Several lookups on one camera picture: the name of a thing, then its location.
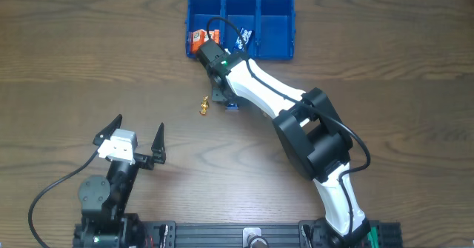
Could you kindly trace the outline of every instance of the wood grain surface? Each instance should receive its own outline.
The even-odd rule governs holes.
[[[474,239],[474,0],[295,0],[292,61],[259,61],[292,87],[325,90],[367,143],[351,176],[371,219],[400,221],[406,247]],[[324,216],[271,121],[212,104],[184,54],[187,0],[0,0],[0,243],[38,247],[35,195],[82,165],[118,113],[148,153],[165,124],[167,163],[140,171],[127,207],[147,220],[299,221]],[[353,166],[363,163],[351,150]],[[96,159],[46,194],[33,216],[70,247],[79,184]]]

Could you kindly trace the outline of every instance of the blue bin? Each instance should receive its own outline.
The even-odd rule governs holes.
[[[214,16],[229,19],[237,28],[254,30],[247,44],[251,58],[289,60],[295,49],[295,0],[187,0],[186,55],[192,32],[206,29]],[[220,29],[221,45],[233,51],[237,33],[223,21],[213,21],[210,30]]]

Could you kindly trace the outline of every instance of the white arm segment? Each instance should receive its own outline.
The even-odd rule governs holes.
[[[281,83],[276,78],[264,72],[252,59],[249,59],[249,64],[251,70],[262,81],[297,101],[301,100],[301,95],[305,93],[303,90],[297,90]],[[237,96],[253,102],[271,118],[277,117],[280,111],[288,110],[295,105],[289,100],[284,100],[281,96],[252,78],[245,61],[240,62],[232,68],[230,74],[227,75],[227,82]]]
[[[338,181],[339,174],[349,169],[349,163],[345,166],[341,165],[334,170],[326,182],[319,183],[314,179],[316,188],[318,188],[319,195],[323,200],[324,208],[326,209],[326,220],[329,225],[341,236],[349,233],[349,205],[347,204],[346,196]],[[358,205],[356,196],[354,195],[353,187],[350,184],[349,174],[342,176],[342,181],[346,187],[347,193],[349,194],[350,203],[353,205],[353,232],[359,226],[365,218],[364,211],[362,211]]]

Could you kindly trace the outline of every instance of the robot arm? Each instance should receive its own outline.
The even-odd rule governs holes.
[[[353,208],[353,229],[349,232],[349,205],[338,180],[341,172],[350,168],[348,151],[352,148],[352,139],[331,120],[297,107],[253,78],[247,69],[245,56],[243,53],[226,53],[212,40],[204,43],[196,53],[196,58],[206,68],[214,90],[219,90],[228,101],[235,97],[245,98],[273,119],[273,126],[290,162],[304,178],[313,180],[319,191],[326,209],[327,224],[333,229],[333,244],[352,246],[370,231],[368,220],[358,207],[349,175],[344,175],[344,187]],[[253,73],[272,88],[341,121],[320,89],[306,93],[289,87],[265,73],[254,60],[248,61]],[[320,124],[306,134],[302,127],[318,119]]]

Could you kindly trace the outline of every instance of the black cable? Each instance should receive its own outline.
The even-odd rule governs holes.
[[[67,180],[68,178],[74,176],[75,174],[81,172],[84,168],[86,168],[92,160],[97,156],[97,150],[90,156],[89,160],[87,160],[81,167],[79,167],[77,170],[72,171],[71,173],[67,174],[66,176],[60,178],[59,180],[53,182],[50,186],[44,188],[33,200],[33,202],[30,205],[30,210],[28,210],[28,225],[30,225],[30,230],[31,233],[33,234],[33,237],[38,241],[38,243],[43,247],[43,248],[50,248],[38,235],[36,232],[35,226],[33,225],[33,210],[35,209],[36,203],[38,203],[39,199],[49,190],[54,188],[56,185],[60,184],[61,182]]]
[[[353,205],[352,203],[350,202],[350,198],[349,198],[349,193],[347,193],[347,189],[344,185],[344,182],[342,180],[342,176],[346,175],[346,174],[349,174],[349,173],[354,173],[354,172],[358,172],[358,171],[361,171],[361,170],[365,170],[366,168],[369,167],[370,165],[370,152],[369,152],[369,149],[367,148],[367,146],[365,145],[364,141],[362,141],[362,139],[356,134],[354,133],[348,126],[342,124],[341,122],[335,120],[334,118],[326,115],[325,113],[321,112],[320,110],[317,110],[316,108],[310,106],[309,104],[304,104],[300,101],[297,101],[291,97],[289,97],[288,95],[285,95],[284,93],[280,93],[277,89],[271,87],[269,84],[267,84],[266,82],[262,81],[259,77],[257,77],[255,75],[255,73],[251,70],[250,68],[250,63],[249,63],[249,54],[248,54],[248,51],[247,51],[247,45],[245,45],[245,41],[244,41],[244,37],[242,36],[242,34],[240,34],[240,31],[237,29],[237,27],[234,25],[234,23],[232,23],[231,21],[227,20],[227,19],[224,19],[222,17],[213,17],[211,18],[208,22],[207,22],[207,26],[206,26],[206,33],[207,33],[207,37],[210,39],[210,34],[209,34],[209,26],[210,26],[210,23],[214,20],[220,20],[220,21],[223,21],[225,23],[227,23],[231,28],[233,28],[235,30],[235,32],[237,33],[238,37],[240,38],[241,42],[242,42],[242,46],[244,48],[244,53],[246,54],[246,57],[244,58],[245,60],[245,64],[247,65],[247,70],[249,71],[250,73],[250,76],[252,78],[254,78],[256,81],[258,81],[259,83],[261,83],[262,85],[264,85],[266,88],[268,88],[269,90],[271,90],[272,92],[276,93],[277,95],[283,97],[283,99],[285,100],[289,100],[291,102],[293,102],[296,106],[298,107],[303,107],[303,108],[306,108],[307,110],[309,110],[310,112],[312,113],[315,113],[317,115],[319,115],[320,118],[324,118],[324,119],[327,119],[327,120],[330,120],[331,122],[335,123],[336,125],[338,125],[339,129],[340,130],[343,130],[345,131],[347,134],[349,134],[355,141],[357,141],[358,145],[362,148],[362,150],[364,151],[364,154],[365,154],[365,157],[366,157],[366,161],[365,161],[365,164],[363,164],[362,166],[359,166],[359,167],[354,167],[352,169],[349,169],[349,170],[345,170],[343,172],[341,172],[341,174],[339,174],[339,177],[338,177],[338,181],[342,187],[342,191],[344,192],[344,195],[346,196],[346,199],[347,199],[347,204],[349,206],[349,218],[350,218],[350,221],[349,221],[349,233],[350,235],[352,235],[353,233],[353,219],[354,219],[354,214],[353,214]]]

